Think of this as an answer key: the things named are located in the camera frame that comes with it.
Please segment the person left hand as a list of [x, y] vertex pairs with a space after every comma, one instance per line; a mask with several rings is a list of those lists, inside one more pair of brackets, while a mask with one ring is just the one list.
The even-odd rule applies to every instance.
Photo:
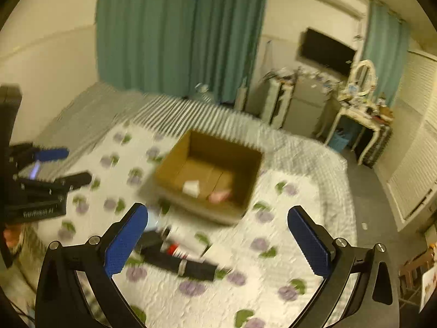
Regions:
[[6, 225], [6, 227], [3, 231], [3, 236], [4, 236], [4, 240], [6, 242], [6, 245], [9, 249], [12, 249], [19, 244], [21, 234], [22, 234], [22, 225], [21, 224]]

